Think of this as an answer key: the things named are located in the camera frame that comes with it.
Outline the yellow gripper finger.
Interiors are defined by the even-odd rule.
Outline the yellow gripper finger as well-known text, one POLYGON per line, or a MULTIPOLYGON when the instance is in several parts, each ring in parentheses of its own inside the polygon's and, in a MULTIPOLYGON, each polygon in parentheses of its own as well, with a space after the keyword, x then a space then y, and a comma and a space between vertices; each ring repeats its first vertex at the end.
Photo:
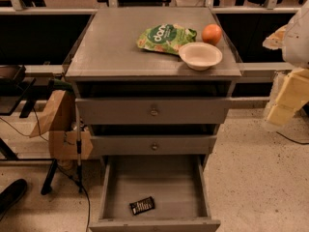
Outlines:
POLYGON ((309 70, 295 69, 279 73, 273 81, 266 106, 266 124, 269 127, 286 125, 309 102, 309 70))

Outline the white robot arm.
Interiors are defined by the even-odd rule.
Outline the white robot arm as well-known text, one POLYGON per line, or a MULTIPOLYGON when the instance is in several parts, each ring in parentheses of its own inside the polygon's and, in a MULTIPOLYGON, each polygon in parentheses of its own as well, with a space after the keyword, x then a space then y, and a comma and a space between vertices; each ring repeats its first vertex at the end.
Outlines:
POLYGON ((263 41, 263 47, 281 49, 283 60, 295 68, 277 73, 264 112, 268 131, 277 131, 309 102, 309 1, 290 21, 263 41))

